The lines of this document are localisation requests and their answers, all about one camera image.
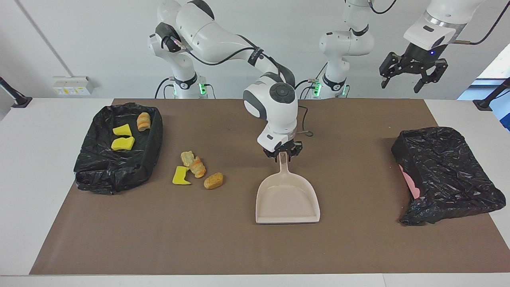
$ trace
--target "green indicator light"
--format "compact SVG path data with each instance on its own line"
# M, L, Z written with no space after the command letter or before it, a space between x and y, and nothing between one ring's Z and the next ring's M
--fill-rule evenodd
M341 98L346 98L346 97L347 97L347 95L349 94L349 92L350 92L350 86L349 86L349 85L345 85L345 86L344 86L344 89L343 89L343 91L342 91L342 96L341 96Z
M319 97L321 87L322 87L322 85L320 83L317 83L317 85L315 86L315 88L314 88L314 96L315 97Z
M206 90L206 88L203 86L203 84L202 84L202 83L199 83L198 85L200 86L200 93L201 93L201 94L206 94L206 93L207 93L207 90Z

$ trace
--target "electrical socket panel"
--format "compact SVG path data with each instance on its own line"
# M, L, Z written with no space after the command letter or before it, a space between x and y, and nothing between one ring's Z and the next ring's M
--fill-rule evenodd
M53 90L58 95L92 95L94 87L87 77L53 77Z

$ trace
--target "white wall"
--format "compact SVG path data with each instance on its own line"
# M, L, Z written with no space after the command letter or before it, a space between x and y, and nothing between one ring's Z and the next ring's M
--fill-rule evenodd
M0 11L0 73L20 91L36 97L56 96L51 76L65 70L21 14L15 0L3 0ZM20 0L74 75L89 76L98 86L94 97L147 98L160 80L171 75L162 59L150 54L146 39L153 33L161 0ZM314 77L325 62L319 52L322 33L346 30L341 0L208 0L216 21L243 34L266 53L290 68L297 80ZM391 0L378 0L379 10ZM450 66L439 84L415 95L417 76L402 75L380 88L378 67L390 51L401 54L408 42L406 29L423 13L429 1L400 0L384 15L372 15L374 51L351 57L350 97L456 99L510 42L510 14L482 45L451 45L443 54ZM460 39L479 40L506 1L483 3ZM219 98L238 98L260 72L242 61L221 66L195 65L215 86Z
M0 121L9 112L14 100L3 90L0 89Z

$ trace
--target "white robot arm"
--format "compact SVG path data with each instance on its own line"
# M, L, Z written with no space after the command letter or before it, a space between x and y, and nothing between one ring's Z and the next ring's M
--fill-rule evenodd
M379 67L381 87L402 73L419 74L414 87L418 93L423 85L437 83L448 63L439 59L448 44L453 43L484 0L432 0L425 13L405 33L410 44L402 56L390 52ZM427 70L435 67L428 75Z
M172 54L161 47L161 38L152 34L148 40L149 49L159 58L167 61L173 72L175 97L178 99L199 99L203 97L200 84L205 82L195 68L191 59L182 54Z
M349 62L344 56L368 55L374 48L368 19L372 13L367 0L346 0L343 19L349 31L333 31L322 35L319 48L327 57L326 72L320 79L320 89L310 99L335 98L345 84Z
M268 156L276 157L282 151L289 156L299 153L301 144L293 140L298 106L295 79L290 70L265 55L260 47L246 38L223 29L214 21L211 8L202 0L193 0L182 6L175 1L166 1L159 6L158 16L162 22L156 28L156 35L151 35L150 39L164 49L161 54L165 54L165 59L171 59L167 61L173 65L172 69L178 67L183 72L183 79L195 75L190 59L182 55L183 52L208 65L242 59L262 71L264 74L243 92L248 112L267 121L257 142Z

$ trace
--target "brown paper surface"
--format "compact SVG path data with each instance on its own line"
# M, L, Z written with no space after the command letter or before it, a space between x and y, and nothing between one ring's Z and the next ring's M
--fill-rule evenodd
M265 122L242 100L115 100L159 108L164 139L150 180L114 196L73 186L31 274L510 272L488 214L402 226L410 193L390 148L401 130L436 126L423 100L302 101L310 108L289 164L314 187L317 224L257 225L260 183L278 172L257 144ZM206 190L171 183L180 153L202 158Z

